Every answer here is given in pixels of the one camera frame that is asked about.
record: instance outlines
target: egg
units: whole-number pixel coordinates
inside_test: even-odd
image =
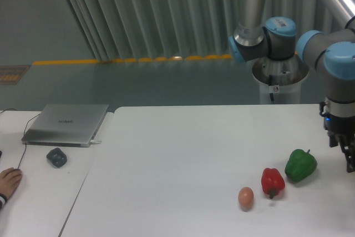
[[[254,193],[249,187],[244,187],[239,191],[238,201],[243,210],[249,210],[253,206]]]

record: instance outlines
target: laptop logo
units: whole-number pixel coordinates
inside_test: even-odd
[[[60,120],[58,120],[58,122],[59,123],[73,123],[74,121],[73,120],[62,120],[62,119],[60,119]]]

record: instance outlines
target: laptop lid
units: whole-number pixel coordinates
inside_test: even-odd
[[[107,104],[47,104],[22,138],[24,144],[89,147]]]

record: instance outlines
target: cable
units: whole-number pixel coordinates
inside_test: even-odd
[[[17,111],[17,110],[16,110],[16,109],[14,109],[14,108],[8,108],[8,109],[5,109],[5,110],[1,111],[1,112],[0,112],[0,114],[1,114],[1,113],[4,113],[5,111],[9,111],[9,110],[12,110],[12,111]]]
[[[36,116],[34,116],[34,117],[33,117],[32,119],[30,119],[29,121],[27,121],[26,127],[24,127],[24,130],[23,130],[23,135],[26,133],[26,129],[27,129],[28,123],[29,123],[31,120],[33,120],[33,119],[35,119],[36,117],[38,117],[38,116],[39,116],[39,114],[36,115]],[[22,157],[21,157],[21,159],[20,159],[20,163],[18,163],[18,167],[17,167],[18,169],[20,168],[20,165],[21,165],[23,156],[24,156],[24,154],[26,153],[26,150],[27,150],[27,144],[24,144],[24,151],[23,151]]]

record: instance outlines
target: hand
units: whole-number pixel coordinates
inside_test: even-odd
[[[0,173],[0,193],[9,199],[17,189],[21,179],[22,171],[19,169],[9,168],[2,171]]]

